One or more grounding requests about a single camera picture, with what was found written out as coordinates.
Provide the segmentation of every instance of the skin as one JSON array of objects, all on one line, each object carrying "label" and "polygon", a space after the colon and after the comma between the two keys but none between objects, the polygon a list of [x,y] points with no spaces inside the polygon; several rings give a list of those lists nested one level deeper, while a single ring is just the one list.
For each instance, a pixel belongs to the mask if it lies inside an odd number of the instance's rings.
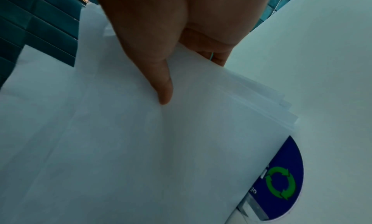
[{"label": "skin", "polygon": [[268,0],[98,0],[123,50],[167,104],[173,93],[166,58],[177,42],[224,66]]}]

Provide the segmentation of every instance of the white paper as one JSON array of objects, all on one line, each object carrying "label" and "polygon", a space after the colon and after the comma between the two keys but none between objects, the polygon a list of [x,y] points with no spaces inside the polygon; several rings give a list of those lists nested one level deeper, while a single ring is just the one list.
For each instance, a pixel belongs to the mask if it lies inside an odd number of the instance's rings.
[{"label": "white paper", "polygon": [[58,125],[52,140],[41,131],[42,147],[33,147],[52,150],[41,170],[33,167],[40,173],[29,190],[5,203],[3,220],[223,224],[296,117],[280,106],[282,95],[183,47],[168,60],[172,101],[159,105],[116,37],[103,36],[108,21],[100,11],[82,10],[76,70],[56,114],[63,118],[49,121]]}]

